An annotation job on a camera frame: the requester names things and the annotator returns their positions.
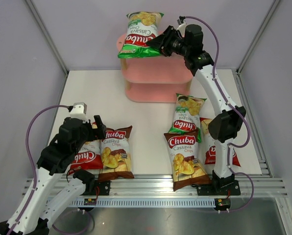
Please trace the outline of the green Chuba chips bag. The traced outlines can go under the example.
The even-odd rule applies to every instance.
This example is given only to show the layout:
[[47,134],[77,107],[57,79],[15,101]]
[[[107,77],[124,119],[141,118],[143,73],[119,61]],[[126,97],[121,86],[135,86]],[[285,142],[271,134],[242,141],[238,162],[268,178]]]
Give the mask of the green Chuba chips bag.
[[198,130],[197,139],[198,143],[201,143],[199,113],[207,99],[183,94],[176,94],[176,98],[172,125],[168,133],[183,135]]
[[118,53],[118,58],[128,59],[159,56],[160,52],[148,46],[146,43],[159,35],[158,24],[163,15],[161,12],[146,11],[127,14],[127,33]]

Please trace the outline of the brown Chuba barbeque chips bag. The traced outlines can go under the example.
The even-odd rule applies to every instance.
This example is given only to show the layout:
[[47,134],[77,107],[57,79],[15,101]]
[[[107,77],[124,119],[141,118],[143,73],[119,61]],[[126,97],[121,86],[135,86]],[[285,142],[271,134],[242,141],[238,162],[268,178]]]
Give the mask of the brown Chuba barbeque chips bag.
[[185,134],[165,133],[171,161],[173,191],[190,185],[209,185],[211,179],[198,159],[198,129]]

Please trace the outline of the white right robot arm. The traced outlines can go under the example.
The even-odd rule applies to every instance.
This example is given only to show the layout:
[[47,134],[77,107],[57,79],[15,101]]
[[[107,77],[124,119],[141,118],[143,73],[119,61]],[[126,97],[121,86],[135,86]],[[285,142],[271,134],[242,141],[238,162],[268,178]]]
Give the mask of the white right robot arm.
[[173,53],[183,56],[185,66],[203,86],[214,109],[215,118],[208,125],[215,141],[216,164],[212,171],[210,188],[199,192],[200,195],[241,194],[236,172],[231,168],[233,143],[242,125],[246,125],[246,110],[239,107],[229,97],[216,74],[216,59],[203,49],[203,32],[199,25],[189,24],[182,35],[178,29],[169,26],[162,34],[146,43],[159,50],[163,56]]

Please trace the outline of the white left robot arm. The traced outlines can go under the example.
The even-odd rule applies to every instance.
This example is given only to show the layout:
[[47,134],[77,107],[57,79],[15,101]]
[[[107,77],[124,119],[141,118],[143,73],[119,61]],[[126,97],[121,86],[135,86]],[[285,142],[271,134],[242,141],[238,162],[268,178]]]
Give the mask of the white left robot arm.
[[0,222],[1,235],[47,235],[50,228],[78,196],[95,190],[95,176],[83,169],[77,170],[68,185],[51,201],[48,197],[87,141],[105,138],[106,126],[99,115],[94,116],[96,128],[89,121],[67,117],[58,134],[44,148],[37,162],[35,177],[15,213]]

